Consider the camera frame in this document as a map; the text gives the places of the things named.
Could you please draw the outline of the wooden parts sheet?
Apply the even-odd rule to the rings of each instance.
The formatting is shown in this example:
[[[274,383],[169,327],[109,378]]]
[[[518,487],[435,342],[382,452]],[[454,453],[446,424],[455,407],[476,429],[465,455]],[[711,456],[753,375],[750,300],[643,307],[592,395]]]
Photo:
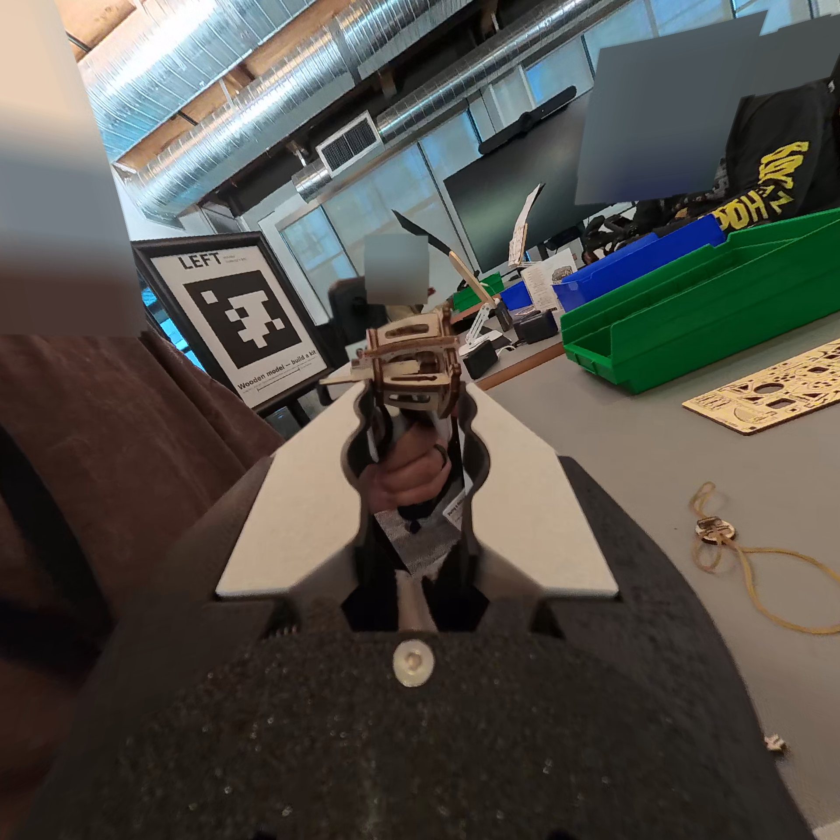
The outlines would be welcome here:
[[[742,436],[812,414],[839,402],[838,346],[802,353],[699,395],[687,410]]]

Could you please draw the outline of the white desk stand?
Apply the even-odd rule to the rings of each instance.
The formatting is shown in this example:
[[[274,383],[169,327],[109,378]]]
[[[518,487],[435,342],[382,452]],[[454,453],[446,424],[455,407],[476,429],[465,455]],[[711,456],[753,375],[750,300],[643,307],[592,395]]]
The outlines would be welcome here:
[[[495,315],[495,309],[483,304],[476,313],[471,326],[461,335],[458,356],[462,361],[477,351],[492,349],[497,352],[511,346],[509,339],[498,329],[487,327],[487,322]]]

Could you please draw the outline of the silver ventilation duct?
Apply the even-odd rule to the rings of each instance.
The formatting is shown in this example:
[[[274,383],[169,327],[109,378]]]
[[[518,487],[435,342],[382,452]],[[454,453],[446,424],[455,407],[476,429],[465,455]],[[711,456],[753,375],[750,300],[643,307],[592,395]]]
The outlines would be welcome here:
[[[437,73],[417,89],[372,117],[384,146],[414,133],[467,100],[514,65],[560,46],[598,24],[626,3],[619,1],[541,2],[513,24],[492,35],[465,58]],[[404,56],[421,38],[452,22],[465,2],[352,2],[308,41],[261,77],[279,86],[276,110],[286,121],[287,135],[317,117],[361,81],[394,58]],[[332,180],[319,156],[293,182],[310,201]]]
[[[351,2],[123,181],[161,224],[286,139],[468,2]],[[314,2],[144,2],[78,69],[110,163]]]

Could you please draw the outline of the long blue plastic bin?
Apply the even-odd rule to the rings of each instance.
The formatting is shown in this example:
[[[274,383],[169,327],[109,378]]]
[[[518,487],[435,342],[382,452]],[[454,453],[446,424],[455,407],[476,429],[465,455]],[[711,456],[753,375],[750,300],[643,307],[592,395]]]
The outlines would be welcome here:
[[[717,247],[726,238],[712,215],[693,220],[662,237],[647,234],[554,284],[554,294],[563,311],[571,312],[701,247]]]

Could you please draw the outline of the printed white card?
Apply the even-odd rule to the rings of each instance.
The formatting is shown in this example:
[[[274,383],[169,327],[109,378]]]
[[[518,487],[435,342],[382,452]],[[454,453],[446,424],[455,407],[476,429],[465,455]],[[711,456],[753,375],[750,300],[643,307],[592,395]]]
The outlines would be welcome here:
[[[531,298],[532,305],[538,311],[556,311],[564,313],[555,285],[578,270],[574,256],[564,250],[549,259],[530,262],[521,269],[521,278]]]

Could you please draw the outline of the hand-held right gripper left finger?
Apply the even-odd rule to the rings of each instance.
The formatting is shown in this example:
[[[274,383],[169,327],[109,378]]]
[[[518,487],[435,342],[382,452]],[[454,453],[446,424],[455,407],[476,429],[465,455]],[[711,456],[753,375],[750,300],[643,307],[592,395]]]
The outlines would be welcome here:
[[[216,585],[222,600],[288,596],[343,602],[355,589],[362,499],[349,450],[362,435],[356,383],[274,454]]]

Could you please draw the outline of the wooden model assembly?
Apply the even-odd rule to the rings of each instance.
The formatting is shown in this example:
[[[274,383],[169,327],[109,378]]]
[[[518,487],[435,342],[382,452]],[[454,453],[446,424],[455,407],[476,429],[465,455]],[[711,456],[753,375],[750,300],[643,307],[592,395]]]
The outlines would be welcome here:
[[[384,412],[426,413],[446,419],[460,392],[459,339],[450,307],[367,331],[367,346],[350,368],[319,381],[323,387],[362,382]]]

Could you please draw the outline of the black framed marker sign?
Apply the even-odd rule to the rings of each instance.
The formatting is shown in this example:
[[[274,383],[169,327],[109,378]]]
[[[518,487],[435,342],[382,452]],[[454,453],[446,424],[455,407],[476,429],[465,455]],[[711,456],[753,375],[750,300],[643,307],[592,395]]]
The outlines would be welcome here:
[[[331,373],[298,291],[257,232],[133,242],[140,276],[204,370],[261,417]]]

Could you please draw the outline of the person's brown sweater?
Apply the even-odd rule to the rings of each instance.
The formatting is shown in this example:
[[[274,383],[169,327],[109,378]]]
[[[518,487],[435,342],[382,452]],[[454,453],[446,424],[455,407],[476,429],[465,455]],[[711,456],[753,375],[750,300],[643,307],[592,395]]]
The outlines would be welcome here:
[[[283,438],[154,332],[1,344],[2,658],[81,671]]]

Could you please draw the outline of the black monitor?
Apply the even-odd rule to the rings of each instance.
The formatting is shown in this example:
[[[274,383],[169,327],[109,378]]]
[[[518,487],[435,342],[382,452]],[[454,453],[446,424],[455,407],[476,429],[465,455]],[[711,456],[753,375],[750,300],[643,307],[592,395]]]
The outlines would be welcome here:
[[[574,201],[590,97],[585,93],[527,134],[445,179],[445,189],[481,270],[507,264],[518,216],[538,184],[542,190],[527,219],[528,249],[606,206],[576,205]]]

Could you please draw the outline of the person's left hand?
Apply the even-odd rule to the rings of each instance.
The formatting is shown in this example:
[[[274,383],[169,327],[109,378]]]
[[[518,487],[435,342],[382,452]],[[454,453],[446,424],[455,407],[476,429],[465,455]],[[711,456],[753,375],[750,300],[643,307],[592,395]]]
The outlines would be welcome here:
[[[449,440],[434,425],[412,423],[385,456],[360,475],[360,495],[370,514],[435,499],[452,469]]]

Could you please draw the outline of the tan wooden paddle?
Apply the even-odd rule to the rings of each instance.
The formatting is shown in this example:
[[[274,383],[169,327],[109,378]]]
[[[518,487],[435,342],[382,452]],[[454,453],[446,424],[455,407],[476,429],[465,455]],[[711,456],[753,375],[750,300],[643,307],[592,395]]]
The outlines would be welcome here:
[[[494,309],[497,305],[497,300],[482,286],[480,281],[454,250],[449,250],[448,259],[468,287],[475,292],[482,306],[488,306],[490,310]]]

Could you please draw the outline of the white duct vent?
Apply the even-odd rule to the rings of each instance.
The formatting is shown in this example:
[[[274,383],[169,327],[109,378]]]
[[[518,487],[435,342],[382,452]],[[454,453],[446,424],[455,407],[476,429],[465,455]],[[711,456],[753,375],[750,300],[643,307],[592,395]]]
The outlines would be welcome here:
[[[316,152],[327,173],[334,177],[382,148],[384,142],[376,122],[364,111],[319,143]]]

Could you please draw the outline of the tan rubber band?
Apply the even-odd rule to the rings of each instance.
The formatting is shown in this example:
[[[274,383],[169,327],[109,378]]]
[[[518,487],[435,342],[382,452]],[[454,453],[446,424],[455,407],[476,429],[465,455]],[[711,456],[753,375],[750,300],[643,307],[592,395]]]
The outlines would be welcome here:
[[[695,526],[698,519],[712,516],[719,517],[717,514],[711,514],[707,510],[708,504],[712,501],[712,498],[716,493],[717,486],[713,482],[707,481],[704,482],[689,499],[688,506],[694,519],[696,520]],[[781,627],[787,631],[811,637],[830,637],[839,635],[839,623],[826,626],[805,626],[790,622],[782,616],[772,613],[760,599],[752,557],[753,555],[776,555],[797,560],[813,567],[813,569],[824,574],[829,580],[838,585],[839,575],[828,565],[816,558],[813,558],[812,556],[790,549],[780,549],[775,547],[750,547],[744,545],[739,540],[738,531],[735,540],[719,545],[709,545],[703,543],[698,540],[698,537],[694,532],[690,555],[692,562],[699,571],[705,574],[718,574],[721,572],[724,557],[727,553],[731,554],[736,559],[737,564],[740,567],[742,582],[744,583],[744,587],[752,607],[773,625]]]

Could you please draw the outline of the white paper stand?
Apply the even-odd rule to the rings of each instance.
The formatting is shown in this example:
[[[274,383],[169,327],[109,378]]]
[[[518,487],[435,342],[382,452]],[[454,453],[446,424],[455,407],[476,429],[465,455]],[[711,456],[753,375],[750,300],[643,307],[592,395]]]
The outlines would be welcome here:
[[[538,199],[544,184],[541,182],[528,194],[525,203],[517,217],[516,223],[512,230],[511,239],[508,246],[508,267],[511,269],[519,268],[526,260],[526,240],[528,234],[528,218],[533,205]]]

